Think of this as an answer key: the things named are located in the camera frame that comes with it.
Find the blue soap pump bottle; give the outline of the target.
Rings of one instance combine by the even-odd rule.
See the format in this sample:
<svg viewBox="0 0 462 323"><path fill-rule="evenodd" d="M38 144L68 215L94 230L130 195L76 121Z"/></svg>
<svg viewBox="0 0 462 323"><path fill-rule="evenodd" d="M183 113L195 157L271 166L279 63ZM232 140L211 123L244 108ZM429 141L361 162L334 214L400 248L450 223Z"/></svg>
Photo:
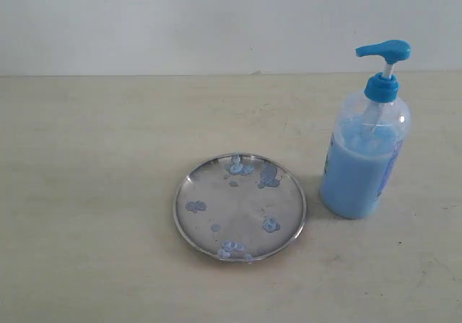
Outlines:
<svg viewBox="0 0 462 323"><path fill-rule="evenodd" d="M350 220L367 217L380 204L411 126L409 107L398 96L393 73L396 63L410 57L411 46L404 40L387 40L360 46L355 53L379 56L385 67L340 107L320 187L327 208Z"/></svg>

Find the round steel plate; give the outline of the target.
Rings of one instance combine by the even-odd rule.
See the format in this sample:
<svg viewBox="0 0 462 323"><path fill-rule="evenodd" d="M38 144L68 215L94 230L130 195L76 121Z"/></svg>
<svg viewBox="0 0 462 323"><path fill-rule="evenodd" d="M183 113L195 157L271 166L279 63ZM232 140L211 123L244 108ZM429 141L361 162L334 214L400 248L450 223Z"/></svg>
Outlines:
<svg viewBox="0 0 462 323"><path fill-rule="evenodd" d="M307 216L305 194L292 173L250 153L205 160L173 197L179 234L221 262L251 263L277 254L300 235Z"/></svg>

